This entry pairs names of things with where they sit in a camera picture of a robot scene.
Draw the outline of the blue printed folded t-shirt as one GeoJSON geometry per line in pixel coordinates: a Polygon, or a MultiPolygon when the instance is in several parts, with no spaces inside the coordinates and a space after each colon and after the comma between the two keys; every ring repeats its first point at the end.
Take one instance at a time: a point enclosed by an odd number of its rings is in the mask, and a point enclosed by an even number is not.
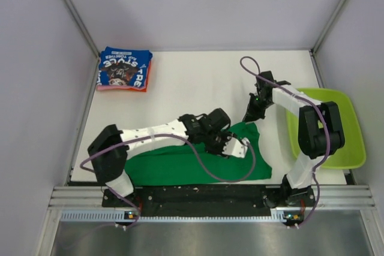
{"type": "Polygon", "coordinates": [[[130,50],[107,46],[100,54],[96,85],[126,85],[139,67],[152,61],[150,50],[130,50]]]}

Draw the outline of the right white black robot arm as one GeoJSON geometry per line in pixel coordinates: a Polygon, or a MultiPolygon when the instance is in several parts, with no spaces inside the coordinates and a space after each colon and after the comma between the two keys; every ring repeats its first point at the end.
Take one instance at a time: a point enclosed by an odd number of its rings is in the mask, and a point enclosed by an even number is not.
{"type": "Polygon", "coordinates": [[[287,81],[276,81],[271,71],[256,76],[256,92],[243,117],[244,122],[265,118],[266,109],[273,104],[285,108],[298,120],[300,153],[292,169],[283,176],[278,192],[270,193],[265,204],[271,208],[280,204],[292,206],[313,196],[312,181],[317,169],[345,144],[338,105],[321,102],[296,90],[287,81]]]}

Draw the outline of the orange folded t-shirt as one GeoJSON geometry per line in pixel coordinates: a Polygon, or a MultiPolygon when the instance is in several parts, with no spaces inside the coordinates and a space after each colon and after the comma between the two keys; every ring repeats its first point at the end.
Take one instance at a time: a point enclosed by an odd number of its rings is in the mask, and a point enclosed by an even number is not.
{"type": "Polygon", "coordinates": [[[129,90],[146,92],[149,83],[149,76],[151,71],[152,61],[149,61],[147,64],[143,64],[139,67],[138,72],[134,73],[130,82],[129,90]]]}

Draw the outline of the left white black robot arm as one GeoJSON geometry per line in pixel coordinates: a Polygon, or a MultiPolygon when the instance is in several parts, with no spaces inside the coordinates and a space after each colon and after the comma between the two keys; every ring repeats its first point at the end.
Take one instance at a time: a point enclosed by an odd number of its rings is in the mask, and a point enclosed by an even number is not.
{"type": "Polygon", "coordinates": [[[152,150],[203,144],[207,153],[222,157],[244,157],[247,148],[237,136],[228,131],[230,118],[223,109],[209,114],[185,114],[155,127],[119,129],[115,124],[106,126],[88,147],[92,170],[97,182],[115,192],[123,206],[136,199],[131,177],[125,172],[125,163],[134,156],[152,150]]]}

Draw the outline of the green t-shirt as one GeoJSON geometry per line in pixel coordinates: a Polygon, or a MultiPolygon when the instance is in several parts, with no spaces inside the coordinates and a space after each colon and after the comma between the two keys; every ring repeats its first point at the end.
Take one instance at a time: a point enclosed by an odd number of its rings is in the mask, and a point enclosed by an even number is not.
{"type": "MultiPolygon", "coordinates": [[[[239,122],[229,129],[241,138],[247,138],[256,155],[256,165],[251,174],[253,163],[251,152],[245,158],[220,156],[206,153],[203,144],[196,148],[205,167],[215,176],[238,180],[249,174],[247,180],[270,179],[272,168],[262,158],[259,150],[259,132],[254,123],[239,122]]],[[[129,159],[125,172],[136,186],[166,186],[215,183],[216,180],[204,171],[195,154],[188,145],[169,146],[152,150],[129,159]]]]}

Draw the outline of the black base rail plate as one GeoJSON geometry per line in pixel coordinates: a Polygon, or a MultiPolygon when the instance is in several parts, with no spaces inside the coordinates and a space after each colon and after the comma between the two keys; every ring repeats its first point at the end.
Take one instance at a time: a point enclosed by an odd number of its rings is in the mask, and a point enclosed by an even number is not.
{"type": "Polygon", "coordinates": [[[126,199],[142,216],[267,216],[272,208],[302,210],[315,202],[311,188],[250,184],[139,186],[126,199]]]}

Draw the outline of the lime green plastic tray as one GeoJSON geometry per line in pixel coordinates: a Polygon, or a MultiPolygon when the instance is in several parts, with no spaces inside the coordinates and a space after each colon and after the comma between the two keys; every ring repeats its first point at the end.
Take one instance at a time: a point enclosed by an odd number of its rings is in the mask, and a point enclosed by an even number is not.
{"type": "Polygon", "coordinates": [[[294,170],[359,168],[366,160],[358,118],[349,97],[332,89],[293,90],[297,109],[287,110],[294,170]]]}

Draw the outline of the pink folded t-shirt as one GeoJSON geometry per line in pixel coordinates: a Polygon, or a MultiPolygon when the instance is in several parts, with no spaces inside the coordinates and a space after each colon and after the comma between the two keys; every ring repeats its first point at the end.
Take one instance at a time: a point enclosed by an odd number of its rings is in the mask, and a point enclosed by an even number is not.
{"type": "Polygon", "coordinates": [[[108,91],[108,90],[132,90],[131,86],[120,86],[120,85],[96,85],[97,91],[108,91]]]}

